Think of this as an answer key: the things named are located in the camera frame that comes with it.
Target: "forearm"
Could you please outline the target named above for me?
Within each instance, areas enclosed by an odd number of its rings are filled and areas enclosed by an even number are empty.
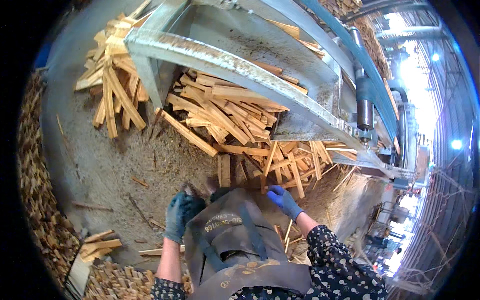
[[[305,212],[301,212],[298,215],[295,222],[297,223],[304,237],[307,237],[309,232],[319,225],[315,220],[310,218]]]
[[[181,283],[181,266],[180,266],[180,244],[163,239],[163,251],[160,264],[155,274],[160,279],[166,279]]]

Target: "apron strap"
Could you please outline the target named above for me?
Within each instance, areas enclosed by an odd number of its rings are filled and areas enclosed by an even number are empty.
[[[252,217],[247,211],[245,206],[240,208],[240,216],[243,220],[243,225],[246,227],[248,236],[252,242],[253,249],[260,256],[260,260],[264,261],[267,257],[267,250],[265,248],[265,243],[262,239],[262,236],[258,232],[258,229],[255,223],[252,220]],[[193,226],[193,223],[190,224],[190,229],[192,230],[192,237],[194,242],[199,245],[202,252],[205,254],[207,261],[211,264],[215,272],[219,272],[223,269],[231,267],[230,265],[224,263],[220,255],[215,251],[215,248],[208,243],[207,239],[201,232],[201,228]]]

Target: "blue glove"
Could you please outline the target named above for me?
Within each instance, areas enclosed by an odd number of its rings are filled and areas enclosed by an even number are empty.
[[[294,222],[298,215],[303,211],[293,200],[290,192],[287,192],[279,185],[272,185],[268,189],[267,197],[273,201],[282,212],[289,216]]]
[[[205,201],[202,198],[179,192],[167,208],[167,228],[163,237],[182,244],[185,226],[205,208]]]

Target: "black patterned sleeve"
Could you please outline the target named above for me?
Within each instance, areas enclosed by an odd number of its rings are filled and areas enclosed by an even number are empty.
[[[370,266],[356,263],[346,246],[326,226],[313,228],[307,242],[312,282],[321,296],[335,300],[387,297],[384,279]]]
[[[173,299],[184,300],[185,291],[183,284],[166,279],[155,277],[155,283],[152,285],[152,296],[154,300]]]
[[[327,226],[319,225],[313,228],[308,234],[307,242],[308,258],[312,266],[325,266],[334,256],[351,259],[347,247],[338,241]]]

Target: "concrete floor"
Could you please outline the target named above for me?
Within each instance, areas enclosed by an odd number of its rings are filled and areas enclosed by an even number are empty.
[[[216,175],[216,158],[190,145],[165,122],[156,125],[149,140],[154,119],[151,103],[140,108],[147,123],[143,133],[134,126],[128,132],[119,129],[118,139],[112,141],[105,127],[96,130],[92,126],[100,99],[91,99],[88,92],[73,92],[75,81],[84,72],[85,54],[96,47],[94,35],[107,21],[121,12],[132,12],[142,2],[95,0],[71,18],[50,54],[41,125],[54,193],[77,232],[82,228],[92,233],[113,229],[124,245],[112,253],[115,262],[156,270],[158,259],[144,259],[138,251],[156,248],[155,243],[162,242],[161,231],[152,230],[141,214],[164,224],[165,209],[182,182],[189,181],[206,192],[203,184],[207,177]],[[159,3],[161,0],[153,0],[147,11]],[[57,115],[65,140],[58,128]],[[153,166],[154,150],[157,169]],[[150,187],[146,189],[133,182],[132,176],[145,180]],[[376,181],[367,183],[365,177],[354,175],[344,188],[332,193],[339,179],[339,171],[332,171],[299,204],[322,224],[329,224],[328,211],[330,226],[343,240],[367,222],[372,206],[381,200],[379,195],[384,185]],[[272,224],[287,227],[288,218],[264,195],[256,194],[255,199]],[[114,211],[77,209],[73,201],[103,205]],[[139,239],[147,243],[134,242]]]

